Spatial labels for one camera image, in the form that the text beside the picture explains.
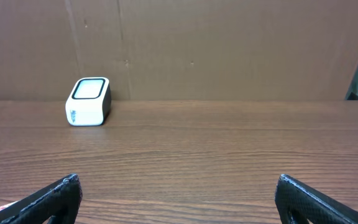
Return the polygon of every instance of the tabletop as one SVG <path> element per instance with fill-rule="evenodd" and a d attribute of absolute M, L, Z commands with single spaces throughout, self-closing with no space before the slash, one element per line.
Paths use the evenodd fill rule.
<path fill-rule="evenodd" d="M 77 173 L 77 223 L 280 223 L 289 174 L 358 211 L 358 101 L 0 101 L 0 205 Z"/>

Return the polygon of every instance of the cardboard backdrop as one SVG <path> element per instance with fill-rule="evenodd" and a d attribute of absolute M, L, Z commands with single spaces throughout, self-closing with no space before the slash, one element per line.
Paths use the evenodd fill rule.
<path fill-rule="evenodd" d="M 0 0 L 0 100 L 343 100 L 354 0 Z"/>

